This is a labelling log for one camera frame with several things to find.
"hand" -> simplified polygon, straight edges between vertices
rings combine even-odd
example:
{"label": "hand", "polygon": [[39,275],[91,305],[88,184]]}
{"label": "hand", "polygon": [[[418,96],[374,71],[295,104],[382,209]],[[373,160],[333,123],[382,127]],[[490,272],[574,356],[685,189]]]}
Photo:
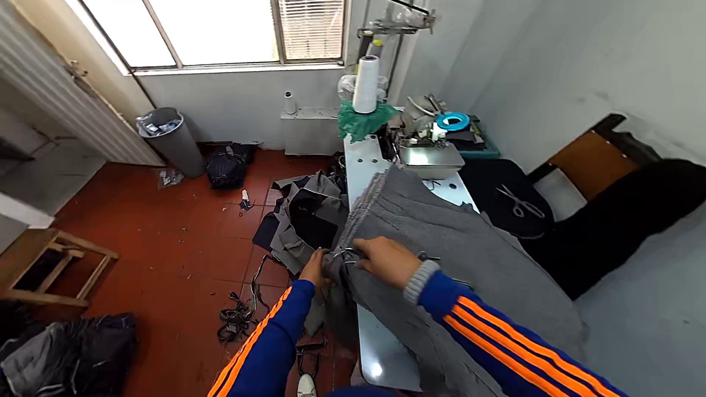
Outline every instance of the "hand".
{"label": "hand", "polygon": [[301,270],[299,274],[300,280],[309,280],[317,289],[327,285],[329,280],[321,274],[321,263],[323,262],[323,255],[327,254],[330,250],[328,249],[317,249],[309,258],[309,262],[306,264],[304,269]]}
{"label": "hand", "polygon": [[400,291],[407,287],[414,271],[421,266],[421,261],[405,246],[387,237],[354,239],[353,247],[370,258],[357,263],[358,267]]}

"trash can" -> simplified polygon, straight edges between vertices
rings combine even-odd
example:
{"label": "trash can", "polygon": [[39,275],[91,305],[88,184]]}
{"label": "trash can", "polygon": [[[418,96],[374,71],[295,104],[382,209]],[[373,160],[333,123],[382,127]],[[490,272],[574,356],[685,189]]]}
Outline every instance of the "trash can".
{"label": "trash can", "polygon": [[136,121],[140,136],[184,175],[196,178],[206,171],[206,163],[184,123],[184,116],[176,109],[160,107]]}

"person's left hand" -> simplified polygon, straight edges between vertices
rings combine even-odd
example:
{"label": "person's left hand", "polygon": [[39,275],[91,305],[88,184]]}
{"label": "person's left hand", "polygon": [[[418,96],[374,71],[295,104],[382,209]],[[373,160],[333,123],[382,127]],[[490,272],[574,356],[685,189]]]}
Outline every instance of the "person's left hand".
{"label": "person's left hand", "polygon": [[330,282],[326,277],[321,274],[321,264],[323,262],[323,255],[329,252],[328,249],[317,249],[309,258],[309,262],[306,264],[304,269],[302,269],[301,274],[299,274],[300,280],[309,280],[314,287],[321,288]]}

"window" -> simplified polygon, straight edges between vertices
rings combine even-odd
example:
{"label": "window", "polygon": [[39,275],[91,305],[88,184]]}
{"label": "window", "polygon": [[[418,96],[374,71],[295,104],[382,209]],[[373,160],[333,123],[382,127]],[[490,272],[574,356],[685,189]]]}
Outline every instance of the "window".
{"label": "window", "polygon": [[83,0],[135,70],[342,58],[346,0]]}

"orange stripe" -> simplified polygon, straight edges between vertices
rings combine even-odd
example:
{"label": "orange stripe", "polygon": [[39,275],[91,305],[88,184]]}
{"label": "orange stripe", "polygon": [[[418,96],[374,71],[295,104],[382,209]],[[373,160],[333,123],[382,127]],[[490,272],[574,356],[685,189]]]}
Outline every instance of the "orange stripe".
{"label": "orange stripe", "polygon": [[240,350],[238,350],[238,353],[236,353],[236,355],[230,360],[228,365],[226,365],[226,367],[221,371],[218,379],[216,380],[216,382],[214,383],[210,392],[208,393],[208,397],[214,397],[219,386],[221,384],[223,384],[223,381],[226,379],[226,377],[228,377],[228,373],[231,372],[230,371],[231,368],[233,368],[233,366],[236,365],[236,363],[239,361],[239,358],[242,356],[243,359],[239,361],[237,368],[231,372],[231,376],[228,377],[228,384],[224,385],[221,388],[221,391],[220,391],[220,393],[218,393],[218,396],[220,397],[220,396],[225,396],[226,394],[228,394],[228,391],[230,390],[231,386],[235,382],[235,378],[237,378],[237,376],[238,376],[238,372],[240,372],[240,368],[243,365],[243,361],[245,360],[245,357],[247,357],[248,353],[250,353],[250,349],[252,348],[253,344],[258,340],[258,338],[260,337],[260,334],[262,333],[265,326],[267,326],[267,323],[269,322],[269,320],[271,318],[273,318],[275,316],[275,314],[277,314],[277,311],[280,309],[280,307],[282,307],[282,303],[287,299],[287,297],[289,296],[289,293],[291,291],[292,291],[292,287],[287,288],[285,293],[282,294],[282,297],[277,302],[277,304],[275,304],[275,306],[272,308],[270,313],[265,317],[264,320],[262,320],[258,324],[257,328],[255,328],[255,331],[250,334],[250,336],[245,341],[245,343],[240,347]]}
{"label": "orange stripe", "polygon": [[459,297],[458,302],[463,306],[466,306],[467,308],[471,309],[482,319],[485,319],[491,324],[496,325],[497,327],[508,333],[508,335],[514,338],[517,342],[522,343],[530,350],[533,350],[534,352],[540,355],[544,355],[551,358],[556,363],[557,367],[563,369],[564,371],[567,371],[569,374],[572,374],[573,376],[583,381],[586,381],[589,385],[593,386],[594,389],[596,389],[600,394],[606,397],[618,397],[618,394],[615,394],[613,391],[605,387],[594,376],[580,369],[579,367],[576,367],[575,365],[566,362],[563,358],[561,358],[559,354],[557,354],[552,349],[545,348],[542,345],[532,342],[528,337],[522,335],[520,332],[515,330],[510,324],[504,322],[503,320],[500,320],[494,315],[483,310],[483,308],[480,307],[476,302],[473,302],[472,300],[466,297]]}
{"label": "orange stripe", "polygon": [[262,322],[258,324],[258,327],[256,328],[255,332],[250,335],[248,340],[246,341],[245,345],[241,348],[241,354],[238,357],[234,357],[233,361],[233,370],[230,371],[230,375],[228,376],[225,384],[221,388],[220,392],[218,393],[217,397],[225,397],[230,389],[233,387],[233,383],[235,383],[238,373],[240,373],[240,369],[243,367],[243,363],[245,363],[245,359],[248,357],[248,354],[250,353],[250,350],[252,350],[253,345],[255,342],[258,340],[260,337],[260,334],[262,334],[263,330],[267,326],[269,320],[274,317],[275,314],[277,314],[277,311],[280,310],[280,307],[282,307],[282,303],[287,299],[289,296],[289,292],[292,290],[292,287],[289,287],[285,293],[282,295],[280,298],[280,301],[277,302],[277,304],[272,308],[272,311],[265,317]]}
{"label": "orange stripe", "polygon": [[478,336],[475,332],[473,332],[473,331],[469,330],[468,328],[464,327],[463,325],[461,325],[461,323],[456,321],[452,316],[447,314],[446,316],[444,316],[443,319],[449,325],[451,325],[451,327],[454,328],[456,331],[458,331],[463,336],[465,336],[466,338],[471,340],[473,343],[475,343],[481,349],[485,350],[488,354],[495,357],[496,360],[498,360],[499,362],[502,362],[507,368],[510,368],[511,370],[513,370],[516,374],[520,375],[524,380],[537,386],[544,393],[547,393],[549,396],[568,397],[566,394],[564,394],[564,392],[559,390],[556,386],[549,383],[547,380],[545,380],[544,378],[542,378],[538,374],[535,374],[534,372],[530,371],[527,367],[525,367],[524,365],[522,365],[519,362],[517,362],[516,360],[514,360],[512,357],[510,357],[507,354],[500,351],[500,349],[496,348],[490,342],[488,342],[487,340]]}
{"label": "orange stripe", "polygon": [[576,392],[579,396],[597,397],[589,388],[587,388],[583,384],[579,383],[573,378],[566,376],[562,371],[559,371],[547,361],[544,361],[536,355],[526,351],[522,346],[506,338],[503,334],[487,326],[486,324],[483,324],[482,321],[468,314],[468,312],[466,312],[464,309],[461,309],[458,305],[454,306],[451,312],[462,318],[467,323],[471,324],[478,331],[481,331],[482,333],[486,334],[488,337],[499,343],[504,348],[507,348],[509,351],[520,356],[522,359],[534,365],[535,367],[540,368],[554,380],[566,386],[570,390]]}

